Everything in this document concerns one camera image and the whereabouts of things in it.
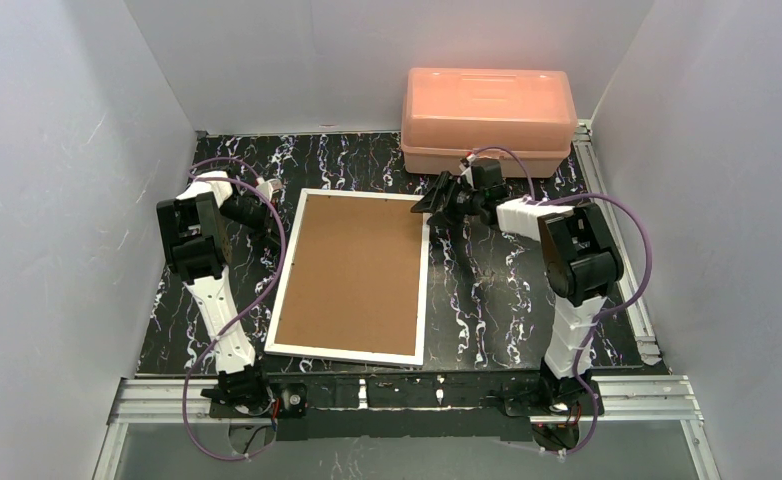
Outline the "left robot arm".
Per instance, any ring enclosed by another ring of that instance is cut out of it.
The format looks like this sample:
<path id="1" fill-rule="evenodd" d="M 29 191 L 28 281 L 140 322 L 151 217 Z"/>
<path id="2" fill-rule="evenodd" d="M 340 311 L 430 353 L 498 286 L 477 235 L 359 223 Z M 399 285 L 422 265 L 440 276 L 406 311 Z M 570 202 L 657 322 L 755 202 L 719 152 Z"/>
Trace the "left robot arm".
<path id="1" fill-rule="evenodd" d="M 223 330 L 238 315 L 229 284 L 232 246 L 227 222 L 254 234 L 271 234 L 275 220 L 268 207 L 276 207 L 282 194 L 278 179 L 258 177 L 253 184 L 256 195 L 242 193 L 234 181 L 225 171 L 206 172 L 178 196 L 156 206 L 167 267 L 198 305 L 215 342 L 216 370 L 223 374 L 242 372 L 256 361 L 255 349 L 239 323 Z"/>

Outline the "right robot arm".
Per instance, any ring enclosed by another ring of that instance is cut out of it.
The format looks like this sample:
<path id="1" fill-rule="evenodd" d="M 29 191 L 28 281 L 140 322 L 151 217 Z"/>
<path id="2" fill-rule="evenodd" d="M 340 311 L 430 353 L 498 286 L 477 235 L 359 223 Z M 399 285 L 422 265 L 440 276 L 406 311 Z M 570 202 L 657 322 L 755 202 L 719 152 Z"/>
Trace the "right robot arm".
<path id="1" fill-rule="evenodd" d="M 622 256 L 599 205 L 602 199 L 599 194 L 581 194 L 560 205 L 530 196 L 513 198 L 498 161 L 469 156 L 460 174 L 441 172 L 411 211 L 442 227 L 476 217 L 502 233 L 539 243 L 546 279 L 555 295 L 544 369 L 556 381 L 586 380 L 590 336 L 624 273 Z"/>

